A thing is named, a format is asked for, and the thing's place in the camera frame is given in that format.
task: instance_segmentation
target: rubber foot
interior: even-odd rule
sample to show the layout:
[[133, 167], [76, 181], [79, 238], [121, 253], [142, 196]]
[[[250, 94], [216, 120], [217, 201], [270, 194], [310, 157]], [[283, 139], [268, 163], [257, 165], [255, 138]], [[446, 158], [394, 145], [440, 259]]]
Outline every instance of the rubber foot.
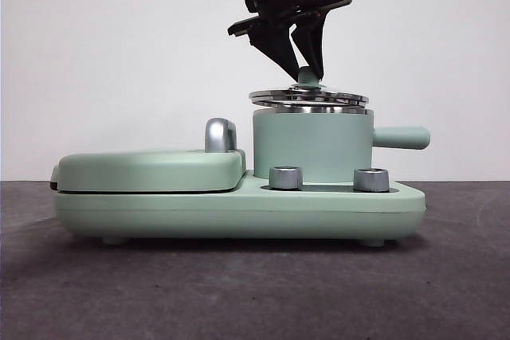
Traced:
[[108, 246], [119, 246], [121, 244], [127, 243], [128, 241], [128, 238], [116, 238], [111, 236], [103, 238], [103, 244], [107, 244]]
[[382, 247], [384, 239], [362, 239], [358, 240], [358, 243], [367, 247]]

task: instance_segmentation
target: pot handle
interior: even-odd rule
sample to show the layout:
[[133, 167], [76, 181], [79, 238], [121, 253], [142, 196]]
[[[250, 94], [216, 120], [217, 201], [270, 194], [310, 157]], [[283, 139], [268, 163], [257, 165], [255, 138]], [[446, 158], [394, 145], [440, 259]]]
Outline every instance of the pot handle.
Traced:
[[425, 149], [429, 143], [430, 133], [424, 127], [374, 128], [374, 147]]

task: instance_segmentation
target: appliance base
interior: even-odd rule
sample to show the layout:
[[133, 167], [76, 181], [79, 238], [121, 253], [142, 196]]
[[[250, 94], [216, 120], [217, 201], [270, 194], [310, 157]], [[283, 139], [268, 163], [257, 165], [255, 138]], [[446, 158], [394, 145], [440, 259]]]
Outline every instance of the appliance base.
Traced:
[[[336, 184], [342, 190], [352, 183]], [[353, 239], [367, 246], [409, 236], [425, 194], [391, 182], [390, 193], [268, 190], [247, 172], [221, 193], [55, 193], [72, 233], [122, 244], [129, 238]]]

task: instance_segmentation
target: chrome lid handle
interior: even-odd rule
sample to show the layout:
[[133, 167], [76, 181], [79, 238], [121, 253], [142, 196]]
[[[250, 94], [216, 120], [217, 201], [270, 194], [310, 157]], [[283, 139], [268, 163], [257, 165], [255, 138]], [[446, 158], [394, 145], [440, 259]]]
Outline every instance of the chrome lid handle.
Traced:
[[206, 125], [206, 153], [228, 153], [237, 149], [236, 126], [228, 119], [214, 118]]

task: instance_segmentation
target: small pot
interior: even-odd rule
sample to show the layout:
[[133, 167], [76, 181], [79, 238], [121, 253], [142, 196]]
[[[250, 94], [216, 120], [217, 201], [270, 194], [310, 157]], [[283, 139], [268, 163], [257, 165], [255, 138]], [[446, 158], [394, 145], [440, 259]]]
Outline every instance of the small pot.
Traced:
[[253, 113], [254, 174], [268, 178], [274, 166], [298, 166], [304, 182], [352, 182], [355, 169], [370, 168], [372, 147], [424, 149], [424, 127], [374, 128], [364, 107], [270, 107]]

